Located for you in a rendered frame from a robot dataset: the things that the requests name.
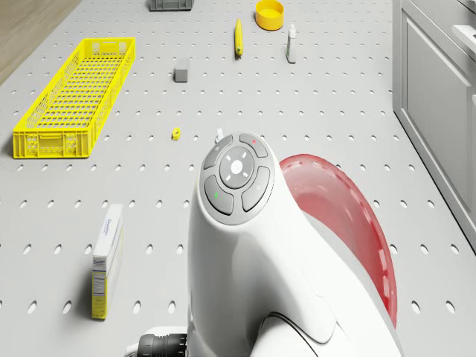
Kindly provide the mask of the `banana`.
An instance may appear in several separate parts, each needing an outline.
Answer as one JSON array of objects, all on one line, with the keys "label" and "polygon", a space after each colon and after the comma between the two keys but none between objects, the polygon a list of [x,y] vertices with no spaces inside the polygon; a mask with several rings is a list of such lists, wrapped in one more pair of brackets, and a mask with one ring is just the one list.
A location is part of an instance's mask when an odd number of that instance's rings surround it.
[{"label": "banana", "polygon": [[242,56],[243,48],[242,23],[241,20],[238,19],[234,31],[234,49],[237,57]]}]

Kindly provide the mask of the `yellow basket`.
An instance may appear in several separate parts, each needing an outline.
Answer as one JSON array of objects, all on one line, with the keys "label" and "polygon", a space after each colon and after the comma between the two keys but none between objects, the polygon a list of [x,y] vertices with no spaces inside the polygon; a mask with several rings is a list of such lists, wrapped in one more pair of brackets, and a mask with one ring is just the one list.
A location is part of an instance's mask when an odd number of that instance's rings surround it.
[{"label": "yellow basket", "polygon": [[14,158],[86,158],[135,60],[135,38],[83,39],[13,130]]}]

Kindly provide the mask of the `red plate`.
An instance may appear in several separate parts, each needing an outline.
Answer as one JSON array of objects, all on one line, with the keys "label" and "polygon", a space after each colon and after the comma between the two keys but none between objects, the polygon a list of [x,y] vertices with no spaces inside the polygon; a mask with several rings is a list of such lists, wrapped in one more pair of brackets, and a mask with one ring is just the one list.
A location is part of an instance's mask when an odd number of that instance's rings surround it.
[{"label": "red plate", "polygon": [[390,250],[364,195],[342,170],[315,155],[290,156],[280,162],[280,168],[300,209],[333,231],[364,266],[396,324],[397,288]]}]

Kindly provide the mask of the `dark grey basket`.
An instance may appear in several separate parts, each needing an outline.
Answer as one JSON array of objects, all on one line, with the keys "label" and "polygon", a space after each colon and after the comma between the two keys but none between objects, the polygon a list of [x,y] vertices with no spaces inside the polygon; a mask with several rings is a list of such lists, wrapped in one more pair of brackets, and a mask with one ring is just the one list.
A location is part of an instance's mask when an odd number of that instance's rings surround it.
[{"label": "dark grey basket", "polygon": [[150,11],[192,10],[194,0],[149,0]]}]

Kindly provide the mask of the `small white bottle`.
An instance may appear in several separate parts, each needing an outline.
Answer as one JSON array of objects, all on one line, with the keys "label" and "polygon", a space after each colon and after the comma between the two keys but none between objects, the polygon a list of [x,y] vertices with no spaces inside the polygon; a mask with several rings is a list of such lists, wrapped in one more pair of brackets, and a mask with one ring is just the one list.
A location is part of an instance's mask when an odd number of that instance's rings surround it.
[{"label": "small white bottle", "polygon": [[294,64],[296,63],[296,37],[297,37],[297,31],[295,28],[295,24],[291,23],[289,26],[289,31],[288,31],[288,38],[287,38],[287,46],[286,46],[286,58],[289,63]]}]

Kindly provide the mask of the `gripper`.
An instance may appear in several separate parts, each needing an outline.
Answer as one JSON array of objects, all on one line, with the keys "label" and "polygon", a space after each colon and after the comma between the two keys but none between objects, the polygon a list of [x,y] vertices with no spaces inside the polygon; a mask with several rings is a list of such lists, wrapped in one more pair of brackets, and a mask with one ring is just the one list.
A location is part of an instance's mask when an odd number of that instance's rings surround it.
[{"label": "gripper", "polygon": [[153,327],[126,348],[124,357],[188,357],[187,327]]}]

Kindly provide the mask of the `grey cube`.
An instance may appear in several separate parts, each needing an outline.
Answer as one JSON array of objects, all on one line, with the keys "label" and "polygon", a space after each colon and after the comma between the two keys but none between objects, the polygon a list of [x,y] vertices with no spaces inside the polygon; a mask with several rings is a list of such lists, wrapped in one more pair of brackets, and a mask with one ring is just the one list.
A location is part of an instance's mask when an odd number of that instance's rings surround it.
[{"label": "grey cube", "polygon": [[178,59],[175,71],[174,71],[174,80],[176,83],[187,83],[190,73],[190,59],[183,58]]}]

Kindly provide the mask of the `white cabinet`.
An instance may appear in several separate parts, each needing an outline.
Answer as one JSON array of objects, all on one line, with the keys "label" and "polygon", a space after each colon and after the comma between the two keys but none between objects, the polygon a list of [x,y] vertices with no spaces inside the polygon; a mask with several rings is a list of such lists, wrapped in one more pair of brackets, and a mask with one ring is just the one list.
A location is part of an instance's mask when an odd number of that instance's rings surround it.
[{"label": "white cabinet", "polygon": [[476,0],[392,0],[393,110],[476,253]]}]

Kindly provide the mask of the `white and yellow box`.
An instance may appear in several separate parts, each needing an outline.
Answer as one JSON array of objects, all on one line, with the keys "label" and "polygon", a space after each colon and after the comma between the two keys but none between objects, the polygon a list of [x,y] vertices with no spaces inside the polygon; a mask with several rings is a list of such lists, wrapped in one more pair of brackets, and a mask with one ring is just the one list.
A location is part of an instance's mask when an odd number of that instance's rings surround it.
[{"label": "white and yellow box", "polygon": [[93,253],[91,317],[104,320],[112,302],[123,251],[123,205],[111,205]]}]

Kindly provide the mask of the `yellow bowl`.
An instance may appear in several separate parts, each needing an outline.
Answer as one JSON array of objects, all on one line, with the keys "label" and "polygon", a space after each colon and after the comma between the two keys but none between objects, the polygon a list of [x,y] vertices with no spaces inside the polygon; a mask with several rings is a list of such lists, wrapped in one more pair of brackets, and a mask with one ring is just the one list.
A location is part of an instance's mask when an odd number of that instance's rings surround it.
[{"label": "yellow bowl", "polygon": [[283,26],[284,7],[278,0],[259,0],[255,7],[255,20],[264,30],[279,30]]}]

